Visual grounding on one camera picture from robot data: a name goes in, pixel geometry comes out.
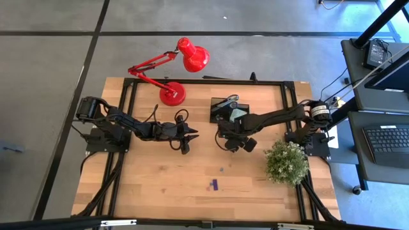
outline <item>gray carpet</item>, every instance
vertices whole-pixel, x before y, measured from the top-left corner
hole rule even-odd
[[[0,30],[93,31],[102,0],[0,0]],[[345,2],[327,11],[315,0],[111,1],[103,31],[363,31],[380,14],[375,3]],[[409,42],[407,22],[394,23]],[[127,68],[171,50],[179,37],[100,37],[83,96],[100,96],[106,77],[128,77]],[[0,155],[0,222],[28,220],[49,164],[63,118],[82,69],[91,38],[0,36],[0,139],[26,147]],[[313,96],[344,69],[341,38],[192,37],[206,47],[210,64],[187,73],[178,61],[149,71],[151,77],[200,78],[203,75],[248,79],[308,81]],[[329,87],[325,97],[342,87]],[[79,127],[83,131],[87,126]],[[71,132],[45,218],[68,217],[79,180],[85,144]],[[332,165],[343,220],[352,224],[404,229],[409,226],[409,186],[370,183],[355,196],[354,165]],[[139,229],[158,229],[139,226]],[[161,227],[184,229],[184,227]]]

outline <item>black keyboard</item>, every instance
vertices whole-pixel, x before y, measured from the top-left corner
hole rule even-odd
[[[409,125],[378,125],[362,130],[376,164],[409,168]]]

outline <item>wooden tabletop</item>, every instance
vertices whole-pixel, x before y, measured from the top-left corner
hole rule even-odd
[[[102,98],[118,106],[123,78],[107,78]],[[185,101],[176,107],[160,102],[159,88],[138,84],[133,117],[145,120],[155,104],[159,104],[157,119],[173,122],[179,109],[190,113],[189,127],[199,131],[192,140],[190,152],[182,155],[168,142],[144,142],[132,136],[129,152],[121,174],[116,217],[179,219],[179,220],[247,220],[299,221],[297,196],[294,188],[268,181],[263,150],[276,140],[283,140],[286,125],[274,125],[252,137],[258,144],[248,153],[222,151],[215,143],[216,124],[209,123],[211,97],[240,96],[241,104],[249,104],[252,113],[263,114],[282,108],[278,86],[184,84]],[[307,82],[296,82],[298,101],[311,98]],[[101,186],[106,153],[88,159],[80,178],[72,214],[82,211]],[[309,157],[314,190],[323,204],[340,218],[328,165],[318,157]],[[217,179],[219,190],[210,182]],[[110,192],[105,201],[107,213]],[[304,191],[307,217],[311,218],[308,195]]]

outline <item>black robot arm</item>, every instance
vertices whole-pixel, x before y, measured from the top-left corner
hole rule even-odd
[[[97,126],[105,133],[107,140],[118,145],[121,144],[126,129],[135,133],[136,137],[142,141],[179,141],[180,147],[172,147],[172,149],[181,150],[183,154],[186,154],[189,152],[189,141],[198,137],[198,135],[185,136],[196,133],[197,130],[189,128],[183,116],[178,113],[175,116],[175,123],[141,122],[120,111],[117,107],[109,105],[105,100],[92,96],[81,100],[76,116],[84,123],[92,123]]]
[[[260,132],[263,128],[289,121],[303,121],[305,126],[296,131],[295,142],[308,145],[310,136],[319,128],[326,127],[331,121],[328,105],[322,101],[300,103],[294,107],[273,111],[266,114],[246,114],[236,118],[234,122],[220,120],[217,123],[217,135],[227,139],[225,150],[232,152],[239,148],[250,152],[257,145],[257,141],[248,136]]]

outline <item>potted plant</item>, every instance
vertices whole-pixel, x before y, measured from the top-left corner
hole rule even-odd
[[[267,159],[266,173],[269,180],[298,185],[308,172],[308,161],[304,148],[292,142],[277,141],[271,149],[264,151]]]

